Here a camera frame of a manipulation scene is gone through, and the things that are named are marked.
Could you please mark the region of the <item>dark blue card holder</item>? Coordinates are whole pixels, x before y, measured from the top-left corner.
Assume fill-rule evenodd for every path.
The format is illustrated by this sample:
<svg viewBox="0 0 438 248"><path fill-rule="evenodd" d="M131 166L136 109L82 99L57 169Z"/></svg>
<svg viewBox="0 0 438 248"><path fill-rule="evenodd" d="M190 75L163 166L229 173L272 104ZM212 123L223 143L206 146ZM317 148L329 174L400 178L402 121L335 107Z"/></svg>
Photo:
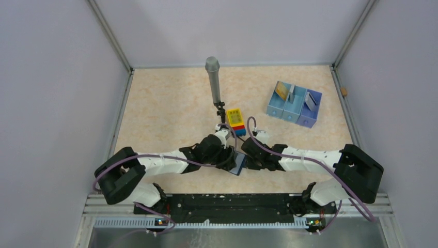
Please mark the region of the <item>dark blue card holder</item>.
<svg viewBox="0 0 438 248"><path fill-rule="evenodd" d="M236 166L234 168L230 169L228 172L231 174L234 174L236 176L239 176L242 169L245 166L246 159L247 159L246 154L239 152L239 151L236 151L234 154L234 162L235 162Z"/></svg>

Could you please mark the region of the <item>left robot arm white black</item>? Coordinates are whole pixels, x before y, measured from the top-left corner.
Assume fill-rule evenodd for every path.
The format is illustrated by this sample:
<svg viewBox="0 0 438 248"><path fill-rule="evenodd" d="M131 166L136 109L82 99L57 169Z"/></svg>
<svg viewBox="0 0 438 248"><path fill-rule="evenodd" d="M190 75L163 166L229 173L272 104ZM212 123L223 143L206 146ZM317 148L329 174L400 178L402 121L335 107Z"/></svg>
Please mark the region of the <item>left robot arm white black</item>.
<svg viewBox="0 0 438 248"><path fill-rule="evenodd" d="M201 142L164 153L139 153L124 147L94 172L92 187L103 194L106 203L114 205L130 200L146 206L152 213L165 209L166 195L146 177L163 174L188 174L205 168L232 169L235 146L229 145L232 135L224 130L210 134Z"/></svg>

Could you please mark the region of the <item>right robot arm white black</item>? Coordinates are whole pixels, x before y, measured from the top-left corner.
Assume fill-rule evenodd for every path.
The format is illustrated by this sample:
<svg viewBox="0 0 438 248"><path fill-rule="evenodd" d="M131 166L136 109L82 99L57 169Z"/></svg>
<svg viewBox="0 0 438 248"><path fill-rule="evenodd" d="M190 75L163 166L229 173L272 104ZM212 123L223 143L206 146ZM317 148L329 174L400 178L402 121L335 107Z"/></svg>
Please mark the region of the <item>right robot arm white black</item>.
<svg viewBox="0 0 438 248"><path fill-rule="evenodd" d="M284 144L269 147L248 138L241 149L248 155L251 169L330 175L329 180L314 183L303 193L303 207L310 213L347 198L373 204L384 173L381 164L353 144L341 150L314 151Z"/></svg>

